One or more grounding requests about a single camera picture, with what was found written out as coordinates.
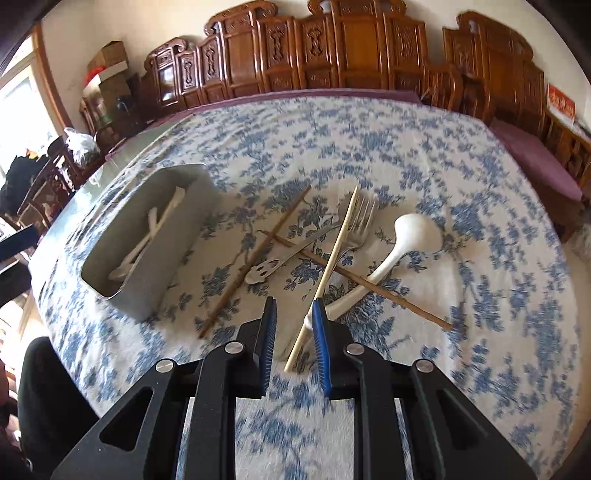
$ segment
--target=metal bolt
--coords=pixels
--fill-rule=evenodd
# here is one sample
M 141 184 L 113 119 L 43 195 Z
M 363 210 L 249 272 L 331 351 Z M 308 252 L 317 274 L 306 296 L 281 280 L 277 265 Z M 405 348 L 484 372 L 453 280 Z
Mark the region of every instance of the metal bolt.
M 170 372 L 172 369 L 174 368 L 174 363 L 172 360 L 161 360 L 160 362 L 158 362 L 156 364 L 156 371 L 161 373 L 161 374 L 165 374 Z
M 347 345 L 347 353 L 350 355 L 361 355 L 363 352 L 365 352 L 363 345 L 358 343 L 350 343 Z
M 433 371 L 433 362 L 429 360 L 419 360 L 417 362 L 417 370 L 424 374 L 430 374 Z
M 230 342 L 226 345 L 226 352 L 228 353 L 240 353 L 244 349 L 244 345 L 240 342 Z

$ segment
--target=plastic bag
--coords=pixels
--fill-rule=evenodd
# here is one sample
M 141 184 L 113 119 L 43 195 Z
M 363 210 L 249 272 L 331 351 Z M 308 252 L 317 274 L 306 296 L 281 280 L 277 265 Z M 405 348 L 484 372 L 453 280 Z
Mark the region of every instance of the plastic bag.
M 68 136 L 66 144 L 74 155 L 74 161 L 81 168 L 86 168 L 100 155 L 99 146 L 90 135 L 77 132 L 73 128 L 65 128 L 64 132 Z

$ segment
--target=tablecloth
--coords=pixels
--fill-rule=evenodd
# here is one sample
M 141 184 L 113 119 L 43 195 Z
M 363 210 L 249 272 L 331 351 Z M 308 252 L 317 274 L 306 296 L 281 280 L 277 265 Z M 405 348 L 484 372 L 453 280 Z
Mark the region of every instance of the tablecloth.
M 81 279 L 90 249 L 156 169 L 203 162 L 219 208 L 186 252 L 161 307 L 137 322 Z M 577 311 L 560 243 L 533 189 L 486 126 L 456 113 L 368 98 L 292 98 L 195 112 L 113 181 L 70 235 L 36 293 L 51 341 L 77 386 L 103 414 L 158 359 L 184 363 L 231 340 L 278 302 L 271 386 L 236 406 L 237 478 L 352 478 L 351 404 L 320 392 L 312 342 L 284 374 L 322 268 L 294 258 L 267 283 L 242 286 L 212 331 L 197 334 L 262 235 L 306 184 L 305 203 L 281 231 L 295 239 L 336 221 L 359 183 L 379 211 L 360 250 L 341 263 L 367 275 L 395 243 L 394 221 L 420 212 L 444 247 L 412 252 L 382 283 L 445 317 L 443 332 L 375 294 L 347 312 L 356 341 L 384 358 L 433 360 L 548 478 L 565 453 L 580 382 Z M 336 233 L 312 248 L 329 254 Z M 274 246 L 268 258 L 284 247 Z M 325 301 L 354 285 L 334 274 Z

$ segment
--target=wooden stick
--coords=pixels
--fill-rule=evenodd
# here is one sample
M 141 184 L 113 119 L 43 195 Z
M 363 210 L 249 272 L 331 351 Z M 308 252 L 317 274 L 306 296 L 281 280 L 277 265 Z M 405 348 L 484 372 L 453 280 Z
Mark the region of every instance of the wooden stick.
M 205 321 L 205 323 L 203 324 L 203 327 L 201 328 L 201 332 L 199 332 L 199 338 L 203 338 L 205 336 L 205 334 L 207 333 L 207 331 L 211 328 L 213 323 L 216 321 L 219 313 L 226 306 L 226 303 L 228 303 L 228 300 L 230 300 L 232 295 L 234 295 L 236 290 L 240 287 L 240 285 L 242 285 L 242 282 L 244 281 L 244 278 L 246 277 L 246 274 L 248 273 L 248 271 L 252 267 L 254 267 L 254 265 L 257 264 L 258 258 L 261 256 L 261 254 L 263 253 L 263 251 L 265 250 L 267 245 L 269 245 L 271 243 L 271 241 L 273 240 L 273 236 L 277 234 L 279 229 L 287 221 L 289 216 L 295 211 L 295 209 L 298 207 L 298 205 L 301 203 L 301 201 L 304 199 L 304 197 L 310 191 L 310 189 L 311 189 L 311 185 L 308 185 L 304 190 L 301 191 L 301 193 L 298 195 L 298 197 L 295 199 L 295 201 L 293 201 L 293 203 L 285 211 L 285 213 L 283 215 L 281 215 L 281 218 L 279 219 L 277 224 L 273 227 L 273 230 L 271 230 L 267 234 L 267 237 L 257 247 L 257 249 L 252 253 L 250 260 L 248 260 L 248 262 L 246 262 L 244 267 L 242 267 L 242 269 L 240 270 L 240 272 L 238 273 L 238 275 L 236 276 L 234 281 L 230 284 L 230 286 L 226 289 L 226 291 L 222 295 L 222 298 L 217 303 L 217 305 L 215 306 L 213 311 L 209 314 L 209 317 L 207 317 L 207 320 Z
M 279 235 L 274 235 L 274 238 L 275 238 L 275 240 L 277 240 L 279 243 L 285 245 L 286 247 L 293 246 L 292 242 L 290 242 L 289 240 L 287 240 Z M 318 265 L 326 265 L 326 260 L 324 258 L 322 258 L 322 257 L 320 257 L 308 250 L 302 250 L 300 252 L 300 255 L 303 255 L 304 257 L 309 258 L 313 262 L 318 263 Z M 401 297 L 397 293 L 393 293 L 389 290 L 386 290 L 385 288 L 383 288 L 379 285 L 374 285 L 373 283 L 368 282 L 365 278 L 354 274 L 353 272 L 351 272 L 350 270 L 347 270 L 346 268 L 343 268 L 343 267 L 337 265 L 335 267 L 335 272 L 340 273 L 341 275 L 348 278 L 349 280 L 354 281 L 356 284 L 359 284 L 359 285 L 367 288 L 368 290 L 371 290 L 371 291 L 377 293 L 378 295 L 381 295 L 382 297 L 385 297 L 386 299 L 391 300 L 394 303 L 397 303 L 401 307 L 404 307 L 404 308 L 410 310 L 411 312 L 416 313 L 417 315 L 424 318 L 425 320 L 435 323 L 436 325 L 440 326 L 446 332 L 449 332 L 452 329 L 451 323 L 447 323 L 445 320 L 442 320 L 441 318 L 436 317 L 435 315 L 433 315 L 429 312 L 425 312 L 423 309 L 417 307 L 415 304 L 410 303 L 408 300 Z
M 336 242 L 333 245 L 332 252 L 330 253 L 330 258 L 326 263 L 326 268 L 324 269 L 324 273 L 322 274 L 322 278 L 318 283 L 318 288 L 316 289 L 316 293 L 314 295 L 315 299 L 321 298 L 324 294 L 324 289 L 326 288 L 330 276 L 332 275 L 333 270 L 340 258 L 340 247 L 345 243 L 347 240 L 347 234 L 349 233 L 349 223 L 353 217 L 353 212 L 355 211 L 355 205 L 357 204 L 357 196 L 359 195 L 359 186 L 355 187 L 353 191 L 353 195 L 351 195 L 351 200 L 349 201 L 349 208 L 347 209 L 347 215 L 345 215 L 345 219 L 343 221 L 343 225 L 341 225 L 339 230 L 339 236 L 336 238 Z M 296 362 L 298 355 L 300 354 L 300 350 L 304 346 L 307 337 L 309 334 L 309 330 L 306 328 L 306 324 L 302 323 L 300 333 L 295 340 L 294 347 L 291 349 L 291 353 L 289 358 L 287 359 L 287 363 L 285 364 L 284 372 L 291 372 L 293 366 Z

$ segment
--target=gray box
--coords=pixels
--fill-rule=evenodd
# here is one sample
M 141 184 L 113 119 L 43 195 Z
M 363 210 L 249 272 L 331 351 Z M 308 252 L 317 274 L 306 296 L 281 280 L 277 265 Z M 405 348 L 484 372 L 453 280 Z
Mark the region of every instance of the gray box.
M 176 187 L 186 190 L 183 200 L 140 254 L 125 282 L 109 280 L 109 273 L 148 233 L 150 209 L 157 207 L 160 218 Z M 117 309 L 145 320 L 160 305 L 183 254 L 194 243 L 219 197 L 203 164 L 155 171 L 100 236 L 82 265 L 82 280 Z

